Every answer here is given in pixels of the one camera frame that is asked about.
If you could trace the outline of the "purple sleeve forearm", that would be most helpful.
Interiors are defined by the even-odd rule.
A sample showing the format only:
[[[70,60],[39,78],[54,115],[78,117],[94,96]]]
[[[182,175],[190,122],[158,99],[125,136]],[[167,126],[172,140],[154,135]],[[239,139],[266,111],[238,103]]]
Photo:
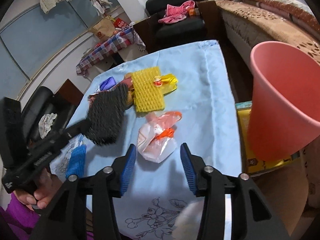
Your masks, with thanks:
[[[1,207],[2,225],[6,223],[18,239],[29,239],[39,219],[40,214],[20,203],[14,193],[7,208]]]

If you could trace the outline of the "left hand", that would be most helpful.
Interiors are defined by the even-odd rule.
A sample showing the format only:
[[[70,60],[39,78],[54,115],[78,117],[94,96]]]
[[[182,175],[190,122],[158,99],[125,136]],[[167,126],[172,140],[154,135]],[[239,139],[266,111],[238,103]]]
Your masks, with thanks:
[[[20,203],[34,211],[33,206],[38,209],[46,208],[61,186],[62,181],[44,168],[39,175],[37,190],[33,194],[16,190],[14,195]]]

